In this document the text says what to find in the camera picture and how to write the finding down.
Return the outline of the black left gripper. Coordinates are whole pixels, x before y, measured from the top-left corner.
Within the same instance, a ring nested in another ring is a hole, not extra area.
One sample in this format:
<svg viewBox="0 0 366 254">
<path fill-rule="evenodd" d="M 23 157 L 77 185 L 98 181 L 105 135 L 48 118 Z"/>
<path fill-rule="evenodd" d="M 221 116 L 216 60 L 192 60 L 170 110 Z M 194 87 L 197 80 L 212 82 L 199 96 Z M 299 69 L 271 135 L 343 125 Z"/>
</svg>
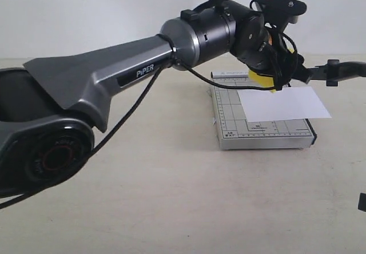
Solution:
<svg viewBox="0 0 366 254">
<path fill-rule="evenodd" d="M 289 51 L 279 33 L 265 27 L 261 13 L 233 13 L 236 29 L 231 54 L 260 74 L 273 74 L 275 64 L 283 66 Z M 291 79 L 307 84 L 311 72 L 304 66 L 304 57 L 291 55 Z"/>
</svg>

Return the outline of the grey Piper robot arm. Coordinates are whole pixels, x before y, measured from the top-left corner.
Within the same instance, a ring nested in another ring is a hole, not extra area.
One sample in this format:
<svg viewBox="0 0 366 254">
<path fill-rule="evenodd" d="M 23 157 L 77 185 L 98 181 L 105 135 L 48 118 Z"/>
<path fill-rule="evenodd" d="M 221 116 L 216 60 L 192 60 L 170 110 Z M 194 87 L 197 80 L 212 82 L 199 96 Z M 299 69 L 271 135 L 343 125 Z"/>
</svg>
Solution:
<svg viewBox="0 0 366 254">
<path fill-rule="evenodd" d="M 231 53 L 279 78 L 276 35 L 260 10 L 225 0 L 183 10 L 152 37 L 2 69 L 1 208 L 73 177 L 101 149 L 93 129 L 107 130 L 113 96 L 166 68 Z"/>
</svg>

